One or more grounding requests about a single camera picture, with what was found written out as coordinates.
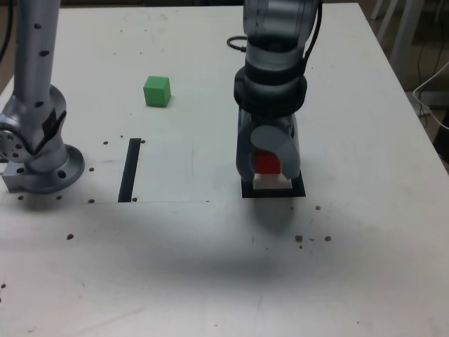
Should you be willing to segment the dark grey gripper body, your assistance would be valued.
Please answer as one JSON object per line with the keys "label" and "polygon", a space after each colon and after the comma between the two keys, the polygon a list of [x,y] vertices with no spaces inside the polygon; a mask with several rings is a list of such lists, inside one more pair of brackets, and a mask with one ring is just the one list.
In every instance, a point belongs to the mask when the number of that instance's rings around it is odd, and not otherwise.
{"label": "dark grey gripper body", "polygon": [[238,140],[250,140],[250,133],[259,126],[274,126],[297,140],[297,119],[295,114],[287,117],[257,116],[239,107]]}

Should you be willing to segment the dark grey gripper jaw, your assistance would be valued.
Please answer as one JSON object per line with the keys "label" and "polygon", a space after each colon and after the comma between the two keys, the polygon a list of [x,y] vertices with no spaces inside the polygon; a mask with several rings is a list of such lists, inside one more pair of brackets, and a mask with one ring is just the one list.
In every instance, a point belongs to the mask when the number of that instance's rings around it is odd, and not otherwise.
{"label": "dark grey gripper jaw", "polygon": [[236,168],[243,181],[253,181],[255,172],[253,169],[254,145],[250,137],[256,125],[247,112],[239,112],[238,134],[236,144]]}

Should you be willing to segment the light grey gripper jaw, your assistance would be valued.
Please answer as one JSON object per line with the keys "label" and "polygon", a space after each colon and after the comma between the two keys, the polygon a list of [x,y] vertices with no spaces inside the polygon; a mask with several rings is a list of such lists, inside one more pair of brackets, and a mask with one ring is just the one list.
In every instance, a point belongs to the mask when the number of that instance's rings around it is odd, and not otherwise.
{"label": "light grey gripper jaw", "polygon": [[278,126],[258,126],[250,135],[254,147],[276,155],[281,173],[286,178],[297,178],[300,174],[300,152],[297,139],[291,138]]}

